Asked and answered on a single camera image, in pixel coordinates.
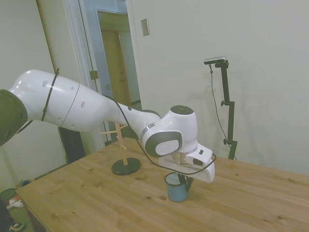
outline wooden table top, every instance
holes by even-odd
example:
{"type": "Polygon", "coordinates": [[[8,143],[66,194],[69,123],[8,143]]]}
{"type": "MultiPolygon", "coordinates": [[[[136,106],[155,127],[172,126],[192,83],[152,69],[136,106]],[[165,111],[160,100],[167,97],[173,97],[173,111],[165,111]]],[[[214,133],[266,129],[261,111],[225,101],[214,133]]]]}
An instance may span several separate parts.
{"type": "Polygon", "coordinates": [[[309,232],[309,177],[218,158],[211,184],[194,180],[189,198],[167,199],[166,171],[124,139],[141,169],[111,173],[118,144],[17,192],[51,232],[309,232]]]}

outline doorway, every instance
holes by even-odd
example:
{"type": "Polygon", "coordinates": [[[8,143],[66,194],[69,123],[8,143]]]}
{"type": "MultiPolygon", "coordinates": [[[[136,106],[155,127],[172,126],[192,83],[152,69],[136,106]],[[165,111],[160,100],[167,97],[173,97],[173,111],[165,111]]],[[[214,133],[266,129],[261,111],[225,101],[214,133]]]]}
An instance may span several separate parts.
{"type": "Polygon", "coordinates": [[[98,11],[98,20],[113,98],[141,110],[128,16],[98,11]]]}

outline open door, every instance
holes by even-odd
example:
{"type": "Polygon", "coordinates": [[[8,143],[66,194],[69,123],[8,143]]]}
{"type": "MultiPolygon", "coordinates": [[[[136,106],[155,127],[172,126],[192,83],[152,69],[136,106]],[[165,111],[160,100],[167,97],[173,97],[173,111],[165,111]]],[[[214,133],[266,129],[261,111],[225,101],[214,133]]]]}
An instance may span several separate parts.
{"type": "Polygon", "coordinates": [[[110,75],[113,98],[124,105],[131,106],[124,59],[117,31],[102,31],[105,57],[110,75]]]}

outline switch plate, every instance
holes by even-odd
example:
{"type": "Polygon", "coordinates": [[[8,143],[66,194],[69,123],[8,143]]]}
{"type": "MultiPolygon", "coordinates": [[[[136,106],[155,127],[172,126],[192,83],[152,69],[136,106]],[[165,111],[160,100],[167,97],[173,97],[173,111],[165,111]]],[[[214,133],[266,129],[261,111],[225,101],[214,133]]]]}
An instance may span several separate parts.
{"type": "Polygon", "coordinates": [[[143,36],[149,35],[150,31],[149,31],[149,24],[148,24],[148,18],[143,19],[141,21],[141,29],[143,31],[143,36]]]}

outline wooden stand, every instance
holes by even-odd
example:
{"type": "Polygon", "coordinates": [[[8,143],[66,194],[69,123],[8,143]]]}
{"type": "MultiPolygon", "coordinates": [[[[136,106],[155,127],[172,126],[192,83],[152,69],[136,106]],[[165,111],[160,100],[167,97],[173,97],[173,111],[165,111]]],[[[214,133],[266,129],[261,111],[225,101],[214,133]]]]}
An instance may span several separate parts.
{"type": "Polygon", "coordinates": [[[120,127],[118,123],[115,123],[115,131],[102,132],[101,134],[112,134],[117,133],[117,139],[119,141],[120,149],[122,151],[123,158],[118,160],[112,165],[112,173],[116,175],[129,175],[140,169],[140,161],[136,158],[126,157],[126,147],[124,146],[121,129],[125,126],[120,127]]]}

